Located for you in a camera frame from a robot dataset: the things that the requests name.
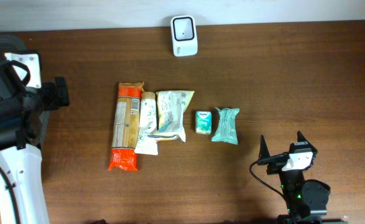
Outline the white refill pouch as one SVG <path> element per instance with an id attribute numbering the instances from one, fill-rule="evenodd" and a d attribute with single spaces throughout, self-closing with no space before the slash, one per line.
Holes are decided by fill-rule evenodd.
<path id="1" fill-rule="evenodd" d="M 157 156 L 157 141 L 150 137 L 157 131 L 157 108 L 154 92 L 143 92 L 139 121 L 139 133 L 134 152 Z"/>

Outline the yellow white snack bag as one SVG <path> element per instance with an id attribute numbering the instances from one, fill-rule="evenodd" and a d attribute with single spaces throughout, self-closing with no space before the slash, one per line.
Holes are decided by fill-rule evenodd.
<path id="1" fill-rule="evenodd" d="M 194 93 L 190 90 L 157 91 L 158 130 L 149 137 L 156 141 L 181 139 L 182 142 L 186 142 L 183 114 Z"/>

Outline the mint green wipes pack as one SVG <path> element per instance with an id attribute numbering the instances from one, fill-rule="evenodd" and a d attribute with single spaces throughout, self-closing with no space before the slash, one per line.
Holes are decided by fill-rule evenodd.
<path id="1" fill-rule="evenodd" d="M 212 142 L 226 142 L 238 145 L 236 131 L 236 116 L 240 112 L 239 108 L 216 108 L 219 114 L 218 127 L 215 135 L 211 138 Z"/>

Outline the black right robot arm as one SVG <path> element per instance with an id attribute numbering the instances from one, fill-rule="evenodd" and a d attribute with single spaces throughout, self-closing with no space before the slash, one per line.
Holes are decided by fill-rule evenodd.
<path id="1" fill-rule="evenodd" d="M 277 223 L 321 223 L 327 214 L 327 203 L 331 193 L 329 185 L 315 179 L 304 178 L 303 172 L 313 166 L 318 150 L 299 131 L 297 142 L 287 152 L 270 155 L 264 136 L 260 138 L 258 166 L 267 167 L 267 175 L 278 175 L 281 191 L 261 179 L 260 183 L 279 194 L 286 206 L 287 214 L 279 215 Z"/>

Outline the green Kleenex tissue pack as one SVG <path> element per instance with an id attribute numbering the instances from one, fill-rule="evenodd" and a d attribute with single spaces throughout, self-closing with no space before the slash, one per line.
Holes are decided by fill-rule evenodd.
<path id="1" fill-rule="evenodd" d="M 195 114 L 195 132 L 197 134 L 211 134 L 212 115 L 210 111 L 197 111 Z"/>

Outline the white barcode scanner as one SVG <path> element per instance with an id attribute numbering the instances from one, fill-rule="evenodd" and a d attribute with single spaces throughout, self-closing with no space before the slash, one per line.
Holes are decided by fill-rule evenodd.
<path id="1" fill-rule="evenodd" d="M 198 39 L 195 19 L 192 16 L 175 16 L 170 20 L 173 54 L 188 57 L 198 52 Z"/>

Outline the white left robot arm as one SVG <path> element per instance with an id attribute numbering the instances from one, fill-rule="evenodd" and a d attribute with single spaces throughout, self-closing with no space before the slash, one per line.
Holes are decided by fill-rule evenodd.
<path id="1" fill-rule="evenodd" d="M 27 65 L 0 61 L 0 214 L 2 223 L 48 223 L 42 187 L 41 116 L 69 106 L 66 80 L 29 86 Z"/>

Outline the orange spaghetti pack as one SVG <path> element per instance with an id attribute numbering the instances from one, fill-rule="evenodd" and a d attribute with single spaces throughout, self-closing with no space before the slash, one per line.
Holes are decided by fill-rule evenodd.
<path id="1" fill-rule="evenodd" d="M 140 106 L 144 83 L 119 83 L 108 170 L 137 171 L 135 148 L 139 134 Z"/>

